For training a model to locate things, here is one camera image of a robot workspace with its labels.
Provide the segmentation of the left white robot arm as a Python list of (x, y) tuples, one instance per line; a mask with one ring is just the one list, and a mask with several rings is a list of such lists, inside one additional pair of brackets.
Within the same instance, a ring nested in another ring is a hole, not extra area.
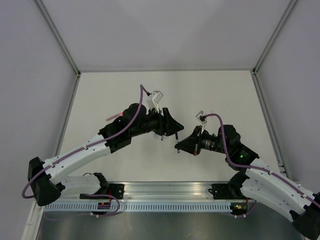
[(72, 195), (82, 199), (104, 199), (109, 193), (109, 183), (102, 173), (95, 172), (88, 176), (71, 174), (98, 158), (130, 145), (133, 137), (150, 132), (169, 137), (183, 129), (184, 126), (171, 116), (168, 108), (156, 112), (133, 103), (82, 146), (46, 160), (39, 157), (31, 159), (27, 180), (32, 198), (40, 207)]

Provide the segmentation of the purple gel pen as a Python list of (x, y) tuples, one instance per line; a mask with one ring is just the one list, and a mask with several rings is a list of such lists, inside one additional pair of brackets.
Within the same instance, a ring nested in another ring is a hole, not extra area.
[(179, 154), (180, 153), (180, 149), (178, 149), (176, 147), (176, 145), (179, 143), (179, 136), (178, 136), (178, 133), (176, 132), (175, 133), (175, 149), (177, 150), (177, 153)]

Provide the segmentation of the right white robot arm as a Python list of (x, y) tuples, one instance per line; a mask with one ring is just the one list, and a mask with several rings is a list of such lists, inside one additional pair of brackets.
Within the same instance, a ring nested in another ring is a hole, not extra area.
[(235, 199), (248, 198), (260, 202), (288, 219), (304, 237), (320, 236), (320, 195), (275, 171), (257, 153), (241, 143), (232, 125), (209, 134), (196, 126), (190, 136), (178, 142), (176, 149), (197, 156), (201, 150), (221, 153), (235, 171), (228, 182), (228, 194)]

